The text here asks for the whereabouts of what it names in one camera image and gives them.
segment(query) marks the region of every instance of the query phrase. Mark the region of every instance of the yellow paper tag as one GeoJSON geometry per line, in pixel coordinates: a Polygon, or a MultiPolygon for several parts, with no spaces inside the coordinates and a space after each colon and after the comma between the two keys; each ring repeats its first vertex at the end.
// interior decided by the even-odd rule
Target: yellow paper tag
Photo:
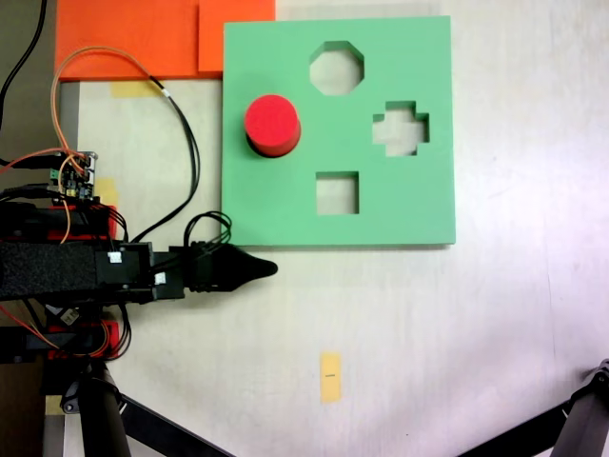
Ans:
{"type": "Polygon", "coordinates": [[[152,81],[112,81],[110,94],[112,98],[144,98],[163,95],[152,81]]]}
{"type": "Polygon", "coordinates": [[[118,190],[112,178],[95,178],[95,195],[104,205],[118,208],[118,190]]]}
{"type": "Polygon", "coordinates": [[[341,399],[341,354],[323,352],[320,359],[322,403],[341,399]]]}
{"type": "Polygon", "coordinates": [[[45,414],[47,416],[62,416],[61,395],[47,395],[45,397],[45,414]]]}

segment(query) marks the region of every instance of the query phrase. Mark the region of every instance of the black cable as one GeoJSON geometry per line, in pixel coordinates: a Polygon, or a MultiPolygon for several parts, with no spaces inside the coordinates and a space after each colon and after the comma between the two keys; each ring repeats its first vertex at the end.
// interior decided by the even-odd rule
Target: black cable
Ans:
{"type": "MultiPolygon", "coordinates": [[[[23,54],[17,65],[15,65],[14,69],[9,73],[7,80],[4,82],[2,89],[0,89],[0,130],[2,130],[2,119],[4,116],[4,100],[7,96],[7,92],[9,91],[9,86],[14,77],[17,75],[19,70],[24,66],[32,51],[36,47],[38,43],[38,39],[40,38],[40,34],[42,33],[42,29],[45,26],[45,17],[47,16],[47,0],[42,0],[40,2],[40,16],[38,17],[38,25],[36,26],[36,32],[29,43],[26,52],[23,54]]],[[[23,162],[17,164],[17,168],[26,168],[24,162],[28,162],[28,160],[24,160],[23,162]]],[[[9,162],[6,160],[0,159],[0,165],[7,165],[9,162]]]]}
{"type": "Polygon", "coordinates": [[[131,346],[131,323],[129,322],[127,307],[125,306],[125,304],[120,304],[118,308],[121,310],[121,314],[123,315],[123,334],[121,335],[121,339],[119,340],[119,343],[115,349],[117,355],[114,357],[107,358],[107,361],[120,359],[127,353],[129,347],[131,346]]]}
{"type": "Polygon", "coordinates": [[[31,305],[29,300],[27,298],[24,298],[22,300],[22,302],[28,309],[29,315],[31,316],[31,319],[34,321],[36,328],[38,328],[39,331],[44,330],[45,326],[43,326],[42,322],[40,322],[40,318],[38,317],[38,314],[36,314],[36,311],[34,310],[34,307],[31,305]]]}
{"type": "MultiPolygon", "coordinates": [[[[165,86],[163,86],[163,84],[161,84],[161,82],[154,76],[150,76],[150,80],[155,85],[157,85],[160,90],[165,91],[165,86]]],[[[201,155],[199,153],[199,146],[197,145],[197,140],[195,139],[194,134],[192,133],[192,129],[190,128],[188,120],[182,113],[182,110],[180,109],[178,104],[173,100],[171,96],[168,96],[167,100],[178,114],[180,122],[182,123],[182,128],[184,129],[184,134],[187,138],[188,152],[190,157],[190,190],[188,192],[188,197],[186,198],[184,203],[182,203],[180,206],[178,206],[178,208],[174,209],[160,221],[156,222],[155,224],[144,230],[142,233],[137,235],[135,238],[133,238],[133,243],[139,243],[146,235],[151,233],[153,230],[157,229],[164,223],[170,221],[175,216],[177,216],[182,211],[182,209],[184,209],[188,205],[188,203],[190,203],[192,197],[194,197],[194,194],[197,191],[197,188],[199,187],[199,180],[201,178],[201,155]]]]}
{"type": "Polygon", "coordinates": [[[202,257],[211,255],[216,250],[227,244],[230,241],[231,236],[232,220],[226,214],[220,211],[208,211],[203,214],[199,214],[188,222],[187,227],[184,230],[184,250],[177,257],[156,264],[150,269],[150,272],[157,273],[160,271],[168,271],[184,265],[185,262],[194,262],[202,257]],[[198,243],[197,245],[191,247],[189,245],[190,235],[197,223],[204,217],[218,221],[221,226],[224,226],[225,229],[221,229],[220,234],[216,235],[211,240],[205,243],[198,243]]]}

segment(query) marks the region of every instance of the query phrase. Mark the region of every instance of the orange foam board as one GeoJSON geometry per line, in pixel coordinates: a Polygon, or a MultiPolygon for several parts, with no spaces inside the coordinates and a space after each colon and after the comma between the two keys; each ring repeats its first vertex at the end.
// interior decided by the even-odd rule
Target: orange foam board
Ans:
{"type": "MultiPolygon", "coordinates": [[[[99,45],[133,54],[159,78],[199,77],[198,9],[199,0],[57,0],[55,67],[71,52],[99,45]]],[[[61,79],[141,78],[126,59],[94,53],[74,60],[61,79]]]]}
{"type": "Polygon", "coordinates": [[[275,0],[200,0],[199,73],[221,78],[226,22],[275,20],[275,0]]]}

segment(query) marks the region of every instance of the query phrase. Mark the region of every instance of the red cylinder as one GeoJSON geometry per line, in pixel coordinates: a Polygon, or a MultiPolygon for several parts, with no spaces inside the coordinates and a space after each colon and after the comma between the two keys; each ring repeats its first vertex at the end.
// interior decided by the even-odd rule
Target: red cylinder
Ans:
{"type": "Polygon", "coordinates": [[[246,135],[252,148],[264,157],[282,157],[301,139],[301,123],[294,105],[277,94],[263,95],[249,106],[246,135]]]}

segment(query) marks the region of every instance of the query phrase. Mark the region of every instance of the cross-shaped hole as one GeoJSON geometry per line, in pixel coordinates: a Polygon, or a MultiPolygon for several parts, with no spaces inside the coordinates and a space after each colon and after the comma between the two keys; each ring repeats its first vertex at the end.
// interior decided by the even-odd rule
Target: cross-shaped hole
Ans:
{"type": "Polygon", "coordinates": [[[414,102],[387,102],[385,113],[372,116],[372,143],[385,145],[387,157],[417,155],[419,144],[429,143],[429,114],[414,102]]]}

